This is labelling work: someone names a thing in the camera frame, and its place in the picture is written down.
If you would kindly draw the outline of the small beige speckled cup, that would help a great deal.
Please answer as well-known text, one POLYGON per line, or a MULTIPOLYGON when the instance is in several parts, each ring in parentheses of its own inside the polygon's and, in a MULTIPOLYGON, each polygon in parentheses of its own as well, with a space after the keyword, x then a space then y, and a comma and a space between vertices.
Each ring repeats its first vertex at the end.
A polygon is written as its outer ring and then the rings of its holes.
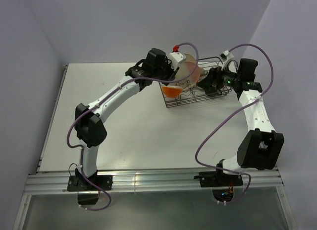
POLYGON ((197 83, 196 83, 196 86, 200 89, 200 87, 198 86, 198 84, 202 81, 202 80, 204 80, 205 79, 205 76, 201 76, 200 78, 199 78, 199 80, 197 81, 197 83))

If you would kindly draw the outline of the grey-green ceramic cup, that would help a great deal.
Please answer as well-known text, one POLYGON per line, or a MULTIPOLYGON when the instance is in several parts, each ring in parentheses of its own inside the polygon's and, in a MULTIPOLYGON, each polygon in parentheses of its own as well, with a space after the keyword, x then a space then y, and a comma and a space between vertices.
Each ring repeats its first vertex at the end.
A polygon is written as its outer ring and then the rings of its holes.
POLYGON ((205 70, 203 68, 200 68, 200 76, 201 77, 204 77, 204 76, 207 76, 208 75, 208 70, 205 70))

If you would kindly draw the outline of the white bowl orange outside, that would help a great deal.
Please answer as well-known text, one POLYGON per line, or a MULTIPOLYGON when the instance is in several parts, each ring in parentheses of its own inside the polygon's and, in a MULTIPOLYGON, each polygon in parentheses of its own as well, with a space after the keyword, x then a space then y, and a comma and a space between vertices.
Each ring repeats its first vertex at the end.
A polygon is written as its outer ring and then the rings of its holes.
POLYGON ((161 89, 168 98, 176 98, 183 92, 183 88, 179 86, 162 86, 161 89))

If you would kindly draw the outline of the pink and cream plate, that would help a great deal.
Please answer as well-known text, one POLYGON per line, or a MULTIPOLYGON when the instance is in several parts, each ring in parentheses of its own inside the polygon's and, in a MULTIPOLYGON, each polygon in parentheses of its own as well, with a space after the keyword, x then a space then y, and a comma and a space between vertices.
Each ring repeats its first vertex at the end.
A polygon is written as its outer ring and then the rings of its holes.
POLYGON ((189 86, 194 86, 199 80, 201 75, 200 68, 196 66, 195 63, 190 61, 180 64, 175 79, 180 80, 181 78, 187 77, 188 75, 190 76, 187 79, 177 82, 176 85, 185 89, 189 86))

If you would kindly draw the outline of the green and cream plate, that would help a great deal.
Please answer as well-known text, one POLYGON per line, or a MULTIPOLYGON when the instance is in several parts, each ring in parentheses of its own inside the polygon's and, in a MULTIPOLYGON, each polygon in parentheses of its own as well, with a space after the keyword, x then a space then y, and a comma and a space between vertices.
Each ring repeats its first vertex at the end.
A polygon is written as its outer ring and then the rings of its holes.
POLYGON ((196 63, 196 59, 192 55, 188 53, 183 53, 183 55, 185 57, 185 62, 196 63))

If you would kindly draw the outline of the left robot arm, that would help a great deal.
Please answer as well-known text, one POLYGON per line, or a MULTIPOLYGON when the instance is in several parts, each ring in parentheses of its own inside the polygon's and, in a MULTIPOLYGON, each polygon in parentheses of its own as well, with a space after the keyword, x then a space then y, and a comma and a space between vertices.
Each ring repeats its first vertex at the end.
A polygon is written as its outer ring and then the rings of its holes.
POLYGON ((79 185, 85 190, 96 186, 97 155, 107 136, 104 126, 109 116, 126 100, 151 85, 154 79, 171 82, 180 64, 186 59, 179 51, 166 54, 151 49, 146 58, 128 68, 121 80, 107 93, 88 105, 79 104, 75 109, 76 136, 82 146, 78 168, 79 185))

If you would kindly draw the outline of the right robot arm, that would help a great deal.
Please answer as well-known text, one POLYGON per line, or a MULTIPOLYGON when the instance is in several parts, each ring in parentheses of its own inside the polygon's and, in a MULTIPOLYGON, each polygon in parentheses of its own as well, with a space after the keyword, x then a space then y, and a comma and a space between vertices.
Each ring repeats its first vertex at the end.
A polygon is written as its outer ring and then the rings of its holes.
POLYGON ((262 86, 255 81, 257 66, 256 60, 243 58, 236 72, 230 71, 227 65, 213 67, 197 84, 206 92, 218 91, 224 87, 232 88, 244 108, 248 132, 238 147, 236 156, 219 162, 218 166, 222 169, 214 173, 214 179, 219 185, 226 185, 232 174, 244 169, 273 169, 284 144, 283 134, 276 132, 269 120, 262 86))

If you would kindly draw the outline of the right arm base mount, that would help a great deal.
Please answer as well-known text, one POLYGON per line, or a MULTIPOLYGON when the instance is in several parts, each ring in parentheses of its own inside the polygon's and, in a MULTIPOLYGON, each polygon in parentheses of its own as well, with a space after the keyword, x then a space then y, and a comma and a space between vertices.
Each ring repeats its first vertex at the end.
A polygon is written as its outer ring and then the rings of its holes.
POLYGON ((218 188, 213 190, 214 198, 219 202, 230 202, 234 197, 234 187, 242 186, 240 175, 225 174, 223 171, 199 172, 194 176, 200 182, 201 188, 218 188))

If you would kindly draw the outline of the aluminium frame rail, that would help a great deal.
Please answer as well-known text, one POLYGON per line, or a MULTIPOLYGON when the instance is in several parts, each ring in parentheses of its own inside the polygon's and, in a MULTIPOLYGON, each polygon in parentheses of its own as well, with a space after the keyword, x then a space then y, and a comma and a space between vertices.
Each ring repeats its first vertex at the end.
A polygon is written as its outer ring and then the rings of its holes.
MULTIPOLYGON (((101 171, 98 175, 111 175, 112 187, 109 193, 158 192, 199 190, 200 182, 194 179, 207 168, 161 169, 142 171, 101 171)), ((266 171, 248 171, 250 188, 282 187, 284 185, 278 168, 266 171)), ((30 175, 27 178, 24 195, 68 194, 68 172, 48 172, 30 175)))

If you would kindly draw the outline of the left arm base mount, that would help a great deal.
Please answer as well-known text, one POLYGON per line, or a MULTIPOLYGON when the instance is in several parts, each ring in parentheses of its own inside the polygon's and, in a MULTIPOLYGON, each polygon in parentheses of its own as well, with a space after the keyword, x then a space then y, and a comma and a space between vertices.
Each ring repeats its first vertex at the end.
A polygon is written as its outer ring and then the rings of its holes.
MULTIPOLYGON (((103 190, 111 190, 113 176, 95 174, 88 180, 103 190)), ((88 183, 81 175, 72 175, 68 180, 67 192, 77 192, 77 201, 80 205, 95 205, 101 191, 88 183)))

